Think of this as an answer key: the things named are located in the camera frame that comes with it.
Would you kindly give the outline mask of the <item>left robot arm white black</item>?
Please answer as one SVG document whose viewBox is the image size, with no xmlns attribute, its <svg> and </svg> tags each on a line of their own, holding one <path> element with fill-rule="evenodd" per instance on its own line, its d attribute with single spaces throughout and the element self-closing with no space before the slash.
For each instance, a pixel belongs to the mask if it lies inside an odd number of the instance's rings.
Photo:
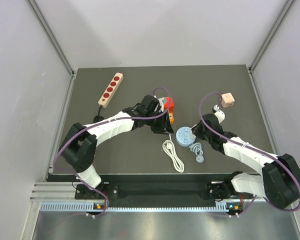
<svg viewBox="0 0 300 240">
<path fill-rule="evenodd" d="M 96 148 L 103 142 L 143 126 L 149 126 L 155 134 L 168 135 L 172 129 L 167 97 L 146 95 L 140 103 L 127 107 L 116 115 L 93 124 L 75 123 L 64 138 L 57 156 L 63 157 L 72 167 L 77 178 L 85 183 L 86 192 L 99 198 L 104 191 L 102 179 L 93 166 Z"/>
</svg>

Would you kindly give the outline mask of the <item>red plug adapter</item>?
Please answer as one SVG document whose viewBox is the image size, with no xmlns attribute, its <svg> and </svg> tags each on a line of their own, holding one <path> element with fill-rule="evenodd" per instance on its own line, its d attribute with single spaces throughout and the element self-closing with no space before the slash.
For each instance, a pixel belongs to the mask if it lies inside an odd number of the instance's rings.
<svg viewBox="0 0 300 240">
<path fill-rule="evenodd" d="M 164 110 L 168 110 L 170 113 L 173 113 L 173 111 L 174 111 L 173 98 L 172 97 L 165 97 L 162 102 L 163 102 Z"/>
</svg>

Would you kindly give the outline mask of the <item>blue round power socket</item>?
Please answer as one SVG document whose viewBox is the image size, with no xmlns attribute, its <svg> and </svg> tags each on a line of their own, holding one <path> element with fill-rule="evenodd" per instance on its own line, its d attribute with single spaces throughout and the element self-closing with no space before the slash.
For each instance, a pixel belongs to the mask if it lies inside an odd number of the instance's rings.
<svg viewBox="0 0 300 240">
<path fill-rule="evenodd" d="M 175 139 L 180 146 L 190 147 L 196 141 L 196 139 L 190 138 L 191 134 L 193 134 L 191 128 L 188 126 L 183 126 L 177 130 Z"/>
</svg>

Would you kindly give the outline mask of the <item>orange power strip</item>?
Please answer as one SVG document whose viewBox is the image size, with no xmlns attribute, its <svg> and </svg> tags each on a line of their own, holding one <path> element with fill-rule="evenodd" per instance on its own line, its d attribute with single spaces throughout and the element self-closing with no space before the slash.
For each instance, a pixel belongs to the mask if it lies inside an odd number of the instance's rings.
<svg viewBox="0 0 300 240">
<path fill-rule="evenodd" d="M 171 124 L 174 124 L 174 115 L 173 115 L 173 113 L 172 112 L 169 112 L 169 122 L 171 123 Z"/>
</svg>

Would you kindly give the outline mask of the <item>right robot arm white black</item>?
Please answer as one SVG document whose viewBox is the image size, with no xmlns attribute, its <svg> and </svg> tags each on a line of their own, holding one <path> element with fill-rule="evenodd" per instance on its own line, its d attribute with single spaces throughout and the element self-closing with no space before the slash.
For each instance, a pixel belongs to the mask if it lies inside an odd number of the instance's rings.
<svg viewBox="0 0 300 240">
<path fill-rule="evenodd" d="M 224 131 L 223 117 L 216 113 L 202 116 L 191 128 L 200 140 L 212 149 L 236 159 L 257 172 L 256 175 L 237 171 L 223 181 L 223 192 L 229 198 L 240 193 L 265 198 L 274 207 L 284 210 L 295 201 L 300 202 L 300 168 L 287 153 L 276 155 L 260 150 L 243 141 L 236 134 Z"/>
</svg>

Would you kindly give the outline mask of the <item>white usb charger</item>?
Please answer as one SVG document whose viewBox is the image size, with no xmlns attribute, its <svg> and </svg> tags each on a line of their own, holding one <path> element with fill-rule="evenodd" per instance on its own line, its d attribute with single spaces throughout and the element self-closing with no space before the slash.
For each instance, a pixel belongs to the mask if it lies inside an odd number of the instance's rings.
<svg viewBox="0 0 300 240">
<path fill-rule="evenodd" d="M 190 135 L 190 138 L 191 138 L 192 140 L 195 140 L 195 139 L 196 139 L 196 136 L 195 136 L 194 134 L 191 134 L 191 135 Z"/>
</svg>

